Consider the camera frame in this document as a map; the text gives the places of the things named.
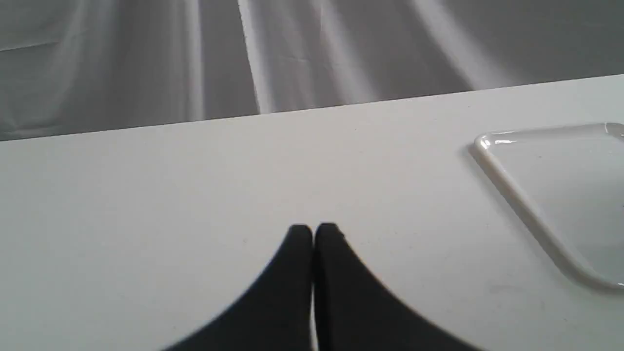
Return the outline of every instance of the table surface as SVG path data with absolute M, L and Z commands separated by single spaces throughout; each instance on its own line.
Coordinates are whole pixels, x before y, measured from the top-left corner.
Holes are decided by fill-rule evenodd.
M 624 122 L 624 76 L 0 143 L 0 349 L 153 350 L 333 221 L 404 303 L 487 350 L 624 348 L 469 153 Z

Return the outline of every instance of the transparent tray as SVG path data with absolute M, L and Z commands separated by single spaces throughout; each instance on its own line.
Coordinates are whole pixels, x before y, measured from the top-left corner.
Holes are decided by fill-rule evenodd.
M 475 148 L 569 263 L 624 289 L 624 125 L 491 132 Z

